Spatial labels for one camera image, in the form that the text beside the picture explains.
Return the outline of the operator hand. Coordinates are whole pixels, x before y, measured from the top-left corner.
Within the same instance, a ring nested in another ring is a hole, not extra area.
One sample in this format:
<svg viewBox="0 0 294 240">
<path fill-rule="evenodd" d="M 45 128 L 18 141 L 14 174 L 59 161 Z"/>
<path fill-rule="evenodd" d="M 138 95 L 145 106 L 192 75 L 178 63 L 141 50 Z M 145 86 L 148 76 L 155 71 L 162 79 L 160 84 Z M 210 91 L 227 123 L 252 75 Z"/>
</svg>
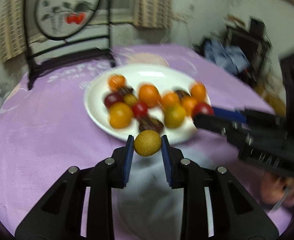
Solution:
<svg viewBox="0 0 294 240">
<path fill-rule="evenodd" d="M 274 205 L 285 196 L 285 190 L 290 189 L 282 205 L 294 206 L 294 178 L 280 177 L 271 172 L 264 172 L 261 179 L 260 196 L 264 204 Z"/>
</svg>

